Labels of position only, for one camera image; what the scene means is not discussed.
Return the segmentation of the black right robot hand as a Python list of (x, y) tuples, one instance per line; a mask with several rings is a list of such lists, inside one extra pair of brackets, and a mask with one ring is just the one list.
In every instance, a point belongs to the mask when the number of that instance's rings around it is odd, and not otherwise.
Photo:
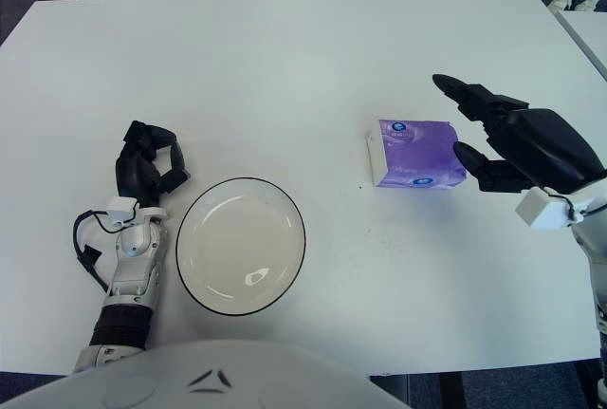
[(434, 74), (432, 81), (469, 121), (483, 124), (487, 143), (502, 157), (490, 160), (462, 141), (452, 146), (482, 192), (539, 187), (571, 195), (606, 178), (596, 152), (558, 113), (448, 75)]

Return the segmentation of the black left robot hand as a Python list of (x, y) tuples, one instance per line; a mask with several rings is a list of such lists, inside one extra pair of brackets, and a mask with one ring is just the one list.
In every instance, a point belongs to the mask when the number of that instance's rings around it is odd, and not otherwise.
[[(141, 208), (158, 207), (162, 195), (171, 193), (190, 178), (175, 133), (132, 121), (123, 142), (115, 165), (118, 193), (135, 198)], [(170, 150), (171, 167), (162, 175), (154, 161), (157, 152), (166, 148)]]

